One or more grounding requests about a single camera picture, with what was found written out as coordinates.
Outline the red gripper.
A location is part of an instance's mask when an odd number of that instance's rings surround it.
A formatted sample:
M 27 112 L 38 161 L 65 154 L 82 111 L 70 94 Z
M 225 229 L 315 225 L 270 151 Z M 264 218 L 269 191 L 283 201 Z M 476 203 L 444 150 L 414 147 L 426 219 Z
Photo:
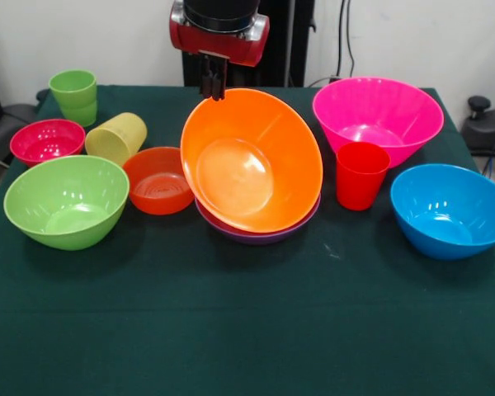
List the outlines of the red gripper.
M 224 99 L 228 61 L 254 67 L 262 58 L 270 20 L 259 2 L 174 2 L 169 17 L 174 48 L 200 57 L 200 94 Z

